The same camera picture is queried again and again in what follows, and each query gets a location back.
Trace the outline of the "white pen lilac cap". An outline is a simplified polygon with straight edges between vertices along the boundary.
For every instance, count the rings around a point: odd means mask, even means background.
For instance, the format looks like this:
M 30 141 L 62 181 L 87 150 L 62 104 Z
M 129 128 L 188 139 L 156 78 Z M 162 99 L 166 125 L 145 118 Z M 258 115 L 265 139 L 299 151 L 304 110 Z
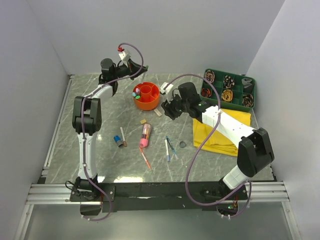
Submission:
M 164 143 L 165 143 L 165 150 L 166 150 L 166 160 L 167 160 L 167 162 L 169 163 L 169 162 L 171 161 L 171 158 L 170 158 L 170 153 L 169 153 L 168 140 L 165 139 L 165 140 L 164 140 Z

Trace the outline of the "brown-tipped white marker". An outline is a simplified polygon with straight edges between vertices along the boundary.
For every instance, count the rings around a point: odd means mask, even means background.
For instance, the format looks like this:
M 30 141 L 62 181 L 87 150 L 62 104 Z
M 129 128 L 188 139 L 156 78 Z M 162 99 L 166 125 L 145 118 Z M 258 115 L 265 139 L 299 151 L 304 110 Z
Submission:
M 127 147 L 127 141 L 126 141 L 125 134 L 124 134 L 124 129 L 123 129 L 122 126 L 120 127 L 120 132 L 121 132 L 121 135 L 122 135 L 123 145 L 124 145 L 124 147 Z

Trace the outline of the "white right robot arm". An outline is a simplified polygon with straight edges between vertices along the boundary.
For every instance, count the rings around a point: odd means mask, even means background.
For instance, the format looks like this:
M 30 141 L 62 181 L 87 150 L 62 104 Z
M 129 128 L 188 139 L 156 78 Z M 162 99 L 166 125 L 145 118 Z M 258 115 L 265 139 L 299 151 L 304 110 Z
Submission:
M 174 86 L 167 82 L 160 87 L 160 93 L 166 96 L 161 104 L 166 116 L 175 120 L 182 113 L 188 113 L 200 123 L 215 128 L 238 148 L 236 166 L 220 180 L 223 183 L 219 187 L 222 198 L 231 199 L 241 183 L 273 162 L 273 148 L 264 128 L 247 126 L 217 105 L 202 100 L 192 82 L 179 85 L 179 94 L 174 95 L 173 91 Z

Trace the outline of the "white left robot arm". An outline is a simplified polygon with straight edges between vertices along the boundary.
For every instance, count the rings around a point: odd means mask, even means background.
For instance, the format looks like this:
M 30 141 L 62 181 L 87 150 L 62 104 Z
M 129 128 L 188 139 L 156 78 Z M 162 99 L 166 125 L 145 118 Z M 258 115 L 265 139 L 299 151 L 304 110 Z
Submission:
M 73 102 L 72 127 L 79 141 L 79 170 L 75 183 L 88 201 L 100 195 L 100 188 L 93 183 L 98 183 L 96 141 L 102 126 L 102 102 L 116 94 L 119 80 L 134 80 L 149 68 L 131 59 L 126 64 L 115 64 L 110 58 L 103 59 L 100 66 L 97 88 L 86 96 L 76 96 Z

